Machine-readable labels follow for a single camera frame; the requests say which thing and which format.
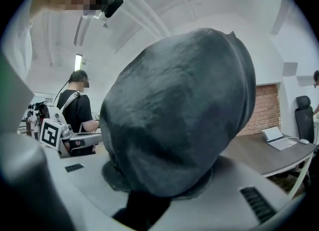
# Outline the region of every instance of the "office chair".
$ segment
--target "office chair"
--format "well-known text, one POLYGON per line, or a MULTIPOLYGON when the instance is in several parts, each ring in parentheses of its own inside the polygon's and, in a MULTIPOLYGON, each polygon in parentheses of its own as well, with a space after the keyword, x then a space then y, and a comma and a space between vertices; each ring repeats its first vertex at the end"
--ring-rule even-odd
POLYGON ((301 96, 296 98, 298 108, 295 110, 295 118, 300 139, 306 139, 310 143, 315 140, 315 128, 313 119, 313 108, 310 106, 309 97, 301 96))

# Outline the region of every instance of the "wooden desk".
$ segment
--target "wooden desk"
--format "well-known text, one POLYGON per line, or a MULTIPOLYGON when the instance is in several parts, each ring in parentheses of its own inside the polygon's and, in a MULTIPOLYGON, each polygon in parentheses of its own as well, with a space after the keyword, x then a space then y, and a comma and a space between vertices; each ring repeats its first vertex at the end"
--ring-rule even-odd
POLYGON ((264 177, 283 173, 306 161, 291 190, 293 196, 307 173, 315 149, 316 145, 312 143, 298 142, 290 148, 279 151, 268 145, 263 135, 258 133, 235 137, 221 155, 245 163, 264 177))

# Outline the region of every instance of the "ceiling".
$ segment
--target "ceiling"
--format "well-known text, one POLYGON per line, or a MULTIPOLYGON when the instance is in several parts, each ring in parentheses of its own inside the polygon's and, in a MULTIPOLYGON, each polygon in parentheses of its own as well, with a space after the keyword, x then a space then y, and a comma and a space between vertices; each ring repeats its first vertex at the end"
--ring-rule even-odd
POLYGON ((81 54, 85 63, 82 69, 88 73, 90 85, 97 89, 92 98, 102 98, 121 70, 146 46, 169 36, 181 24, 212 15, 240 13, 247 6, 243 0, 144 1, 164 27, 140 0, 126 0, 110 19, 90 22, 81 47, 74 45, 80 15, 52 11, 37 15, 31 30, 33 61, 27 79, 31 89, 43 92, 45 85, 50 85, 50 91, 57 92, 74 69, 75 55, 81 54))

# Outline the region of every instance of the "black cable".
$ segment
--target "black cable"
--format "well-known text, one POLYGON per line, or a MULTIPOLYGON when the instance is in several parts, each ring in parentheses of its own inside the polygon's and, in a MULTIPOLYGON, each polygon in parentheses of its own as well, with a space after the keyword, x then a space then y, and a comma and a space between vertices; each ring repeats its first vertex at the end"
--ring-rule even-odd
POLYGON ((70 81, 70 79, 64 84, 64 86, 60 89, 60 91, 58 92, 58 94, 56 95, 53 104, 55 103, 56 98, 58 97, 58 95, 60 94, 61 90, 63 90, 63 88, 65 87, 65 85, 70 81))

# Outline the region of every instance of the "ceiling light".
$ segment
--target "ceiling light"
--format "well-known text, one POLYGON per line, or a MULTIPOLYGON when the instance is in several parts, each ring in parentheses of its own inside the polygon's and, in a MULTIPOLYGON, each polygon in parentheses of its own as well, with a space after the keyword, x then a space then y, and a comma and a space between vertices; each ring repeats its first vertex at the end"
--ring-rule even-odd
POLYGON ((76 55, 75 55, 74 71, 80 70, 80 68, 81 68, 81 61, 82 61, 82 55, 76 54, 76 55))

